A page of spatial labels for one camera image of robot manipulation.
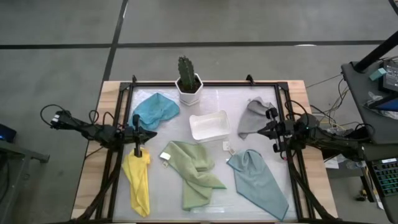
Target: wooden table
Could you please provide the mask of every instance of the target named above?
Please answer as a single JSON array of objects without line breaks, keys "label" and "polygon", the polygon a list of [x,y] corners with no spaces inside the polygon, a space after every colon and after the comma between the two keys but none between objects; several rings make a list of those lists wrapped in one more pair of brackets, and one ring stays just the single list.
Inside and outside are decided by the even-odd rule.
[{"label": "wooden table", "polygon": [[[289,92],[291,100],[299,102],[307,112],[311,112],[310,104],[308,102],[307,91],[305,89],[304,81],[302,80],[279,80],[279,81],[263,81],[263,82],[287,82],[289,84]],[[102,122],[102,117],[105,112],[114,114],[116,107],[116,100],[118,98],[120,82],[104,82],[101,89],[101,94],[98,102],[98,121]],[[126,105],[127,97],[123,98],[120,118],[123,118],[124,107]],[[303,110],[296,104],[293,104],[294,112],[303,113]],[[107,116],[105,119],[106,124],[112,124],[112,119]],[[87,154],[93,152],[100,145],[97,142],[91,141],[88,144]],[[78,186],[75,204],[73,206],[72,218],[77,218],[81,215],[87,206],[93,201],[96,194],[100,190],[101,179],[104,171],[104,163],[106,159],[106,149],[100,150],[97,153],[90,156],[83,164],[81,172],[80,183]],[[305,163],[305,169],[307,171],[308,183],[311,191],[314,193],[319,202],[326,208],[326,210],[337,217],[337,211],[335,207],[335,201],[331,193],[328,175],[326,173],[326,167],[323,163],[322,153],[318,149],[307,146],[303,150],[303,158]],[[305,197],[300,190],[300,199],[303,208],[304,217],[308,217],[308,209],[305,203]],[[105,198],[103,215],[106,215],[108,211],[107,197]]]}]

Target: cloth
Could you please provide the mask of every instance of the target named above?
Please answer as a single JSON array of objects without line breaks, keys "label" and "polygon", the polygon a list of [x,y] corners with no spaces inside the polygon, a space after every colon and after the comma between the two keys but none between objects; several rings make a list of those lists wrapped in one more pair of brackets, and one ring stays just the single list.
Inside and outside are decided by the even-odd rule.
[{"label": "cloth", "polygon": [[[158,127],[160,121],[172,119],[179,112],[180,108],[174,101],[160,93],[155,93],[140,103],[132,112],[132,115],[138,114],[140,116],[140,126],[145,130],[153,131]],[[130,119],[129,124],[133,126],[132,119]]]},{"label": "cloth", "polygon": [[282,221],[289,204],[261,155],[241,151],[227,162],[234,169],[236,191],[249,201]]},{"label": "cloth", "polygon": [[272,103],[263,102],[260,96],[250,101],[239,121],[239,137],[246,139],[248,134],[256,133],[265,127],[267,122],[269,122],[269,119],[266,117],[266,111],[273,107]]},{"label": "cloth", "polygon": [[169,165],[183,178],[184,210],[207,205],[213,189],[226,189],[214,174],[208,172],[214,167],[214,162],[203,146],[170,141],[163,152],[170,155]]},{"label": "cloth", "polygon": [[131,208],[140,216],[146,217],[150,214],[148,170],[150,155],[148,151],[141,148],[142,157],[134,155],[134,150],[127,155],[122,163],[122,168],[130,182]]}]

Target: blue towel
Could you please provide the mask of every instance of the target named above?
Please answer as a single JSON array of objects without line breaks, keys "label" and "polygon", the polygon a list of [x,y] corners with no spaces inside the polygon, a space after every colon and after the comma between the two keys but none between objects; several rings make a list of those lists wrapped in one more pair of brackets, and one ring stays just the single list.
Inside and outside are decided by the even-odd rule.
[{"label": "blue towel", "polygon": [[289,204],[261,155],[241,151],[227,162],[234,169],[236,191],[278,220],[285,218]]},{"label": "blue towel", "polygon": [[160,93],[155,93],[148,99],[140,103],[137,108],[132,112],[132,115],[138,114],[139,125],[145,130],[154,131],[160,121],[172,119],[179,114],[180,108],[174,101],[166,98]]}]

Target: gray floor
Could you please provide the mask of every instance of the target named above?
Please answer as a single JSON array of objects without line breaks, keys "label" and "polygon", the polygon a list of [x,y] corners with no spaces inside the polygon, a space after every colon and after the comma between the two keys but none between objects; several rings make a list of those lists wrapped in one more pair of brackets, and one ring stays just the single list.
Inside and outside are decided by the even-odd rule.
[{"label": "gray floor", "polygon": [[[0,45],[111,43],[121,3],[0,0]],[[382,40],[397,25],[387,0],[130,0],[119,42]],[[373,48],[119,49],[110,80],[130,80],[132,74],[139,80],[175,80],[177,58],[186,55],[204,80],[251,74],[258,80],[295,79],[312,85],[339,74],[342,63],[359,60]],[[68,220],[87,141],[75,132],[49,129],[39,111],[57,103],[88,120],[108,54],[108,49],[0,50],[0,123],[18,131],[19,145],[51,155],[46,165],[32,164],[13,215],[16,223]],[[329,108],[338,97],[340,79],[308,88],[311,104]],[[361,121],[351,95],[336,112],[336,120]],[[341,218],[388,223],[375,204],[353,200],[361,188],[359,179],[333,179],[331,187]]]}]

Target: white hexagonal pot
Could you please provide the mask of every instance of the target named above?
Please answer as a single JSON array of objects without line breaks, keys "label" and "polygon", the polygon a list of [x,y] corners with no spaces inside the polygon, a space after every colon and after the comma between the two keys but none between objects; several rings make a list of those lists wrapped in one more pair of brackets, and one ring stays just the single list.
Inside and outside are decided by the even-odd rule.
[{"label": "white hexagonal pot", "polygon": [[177,81],[175,81],[175,86],[178,89],[178,92],[180,93],[180,101],[181,103],[187,105],[187,106],[192,106],[195,103],[198,103],[200,100],[200,94],[201,94],[201,90],[203,89],[203,82],[201,81],[200,77],[198,74],[195,73],[195,76],[199,79],[200,82],[200,87],[199,89],[196,91],[196,93],[184,93],[180,90],[180,87],[178,87],[178,81],[180,81],[180,78],[178,78]]}]

